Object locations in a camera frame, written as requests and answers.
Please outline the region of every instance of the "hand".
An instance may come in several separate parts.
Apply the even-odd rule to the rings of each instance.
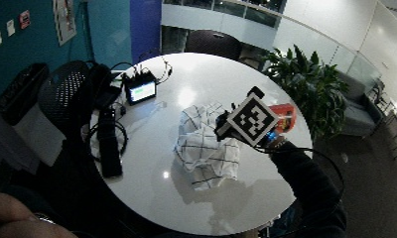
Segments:
[[[28,207],[0,193],[0,238],[73,238],[64,227],[37,219]]]

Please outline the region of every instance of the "table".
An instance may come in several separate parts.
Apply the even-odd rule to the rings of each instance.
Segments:
[[[237,61],[201,54],[166,55],[163,60],[173,72],[157,85],[156,98],[126,106],[118,120],[129,138],[121,157],[122,177],[104,181],[134,212],[169,229],[201,235],[250,230],[291,205],[295,198],[290,186],[267,155],[243,145],[238,180],[225,179],[219,187],[193,190],[171,151],[181,111],[213,101],[230,110],[230,104],[245,100],[253,86],[266,93],[267,105],[294,102],[259,72]],[[157,78],[163,73],[161,57],[140,65]],[[287,137],[297,146],[311,148],[299,112]]]

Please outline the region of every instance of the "potted plant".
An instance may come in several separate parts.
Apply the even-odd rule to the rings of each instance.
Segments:
[[[263,56],[271,65],[263,74],[291,97],[306,121],[311,139],[330,138],[340,131],[347,84],[336,77],[335,65],[323,64],[312,52],[307,59],[294,45],[295,55],[278,49]]]

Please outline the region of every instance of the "mesh chair back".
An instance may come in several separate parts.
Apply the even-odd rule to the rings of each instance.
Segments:
[[[93,90],[89,68],[80,61],[61,65],[49,75],[38,91],[38,107],[68,140],[81,141],[81,126],[90,122]]]
[[[183,52],[238,60],[241,49],[241,42],[233,36],[211,30],[197,30],[187,35]]]

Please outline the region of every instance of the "electronic device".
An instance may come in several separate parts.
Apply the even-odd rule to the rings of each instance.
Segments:
[[[275,112],[265,105],[261,98],[265,93],[253,87],[246,100],[231,113],[225,113],[217,118],[214,133],[217,140],[237,134],[254,147],[277,125],[279,118]]]
[[[101,175],[104,178],[121,176],[121,163],[114,128],[114,109],[109,108],[101,110],[98,115],[97,139]]]
[[[156,77],[150,72],[141,72],[124,81],[126,102],[129,105],[156,96]]]

